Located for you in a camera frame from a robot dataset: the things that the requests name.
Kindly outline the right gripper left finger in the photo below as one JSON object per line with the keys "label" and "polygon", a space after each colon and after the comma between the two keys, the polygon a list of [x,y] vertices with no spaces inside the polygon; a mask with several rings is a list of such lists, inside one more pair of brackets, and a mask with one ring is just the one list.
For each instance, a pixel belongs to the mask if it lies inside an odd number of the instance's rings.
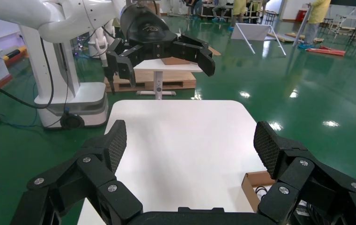
{"label": "right gripper left finger", "polygon": [[11,224],[59,225],[87,199],[107,225],[127,225],[143,205],[115,175],[126,142],[126,123],[117,120],[105,135],[86,140],[72,158],[30,179]]}

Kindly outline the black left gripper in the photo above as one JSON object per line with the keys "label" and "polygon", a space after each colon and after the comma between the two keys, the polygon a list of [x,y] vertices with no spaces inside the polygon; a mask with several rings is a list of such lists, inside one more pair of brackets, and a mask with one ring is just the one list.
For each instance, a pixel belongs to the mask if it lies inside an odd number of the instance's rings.
{"label": "black left gripper", "polygon": [[125,7],[120,15],[120,26],[127,42],[116,38],[106,50],[106,79],[111,87],[114,75],[136,87],[136,65],[143,60],[171,56],[196,63],[209,77],[215,74],[215,61],[208,43],[186,34],[178,37],[147,6]]}

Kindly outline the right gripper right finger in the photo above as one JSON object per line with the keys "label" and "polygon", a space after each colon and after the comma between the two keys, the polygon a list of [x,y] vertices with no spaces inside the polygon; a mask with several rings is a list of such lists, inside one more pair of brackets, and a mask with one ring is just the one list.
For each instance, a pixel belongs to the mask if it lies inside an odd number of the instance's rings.
{"label": "right gripper right finger", "polygon": [[356,179],[317,160],[300,142],[256,124],[254,148],[274,184],[257,207],[277,225],[288,222],[301,201],[332,225],[356,225]]}

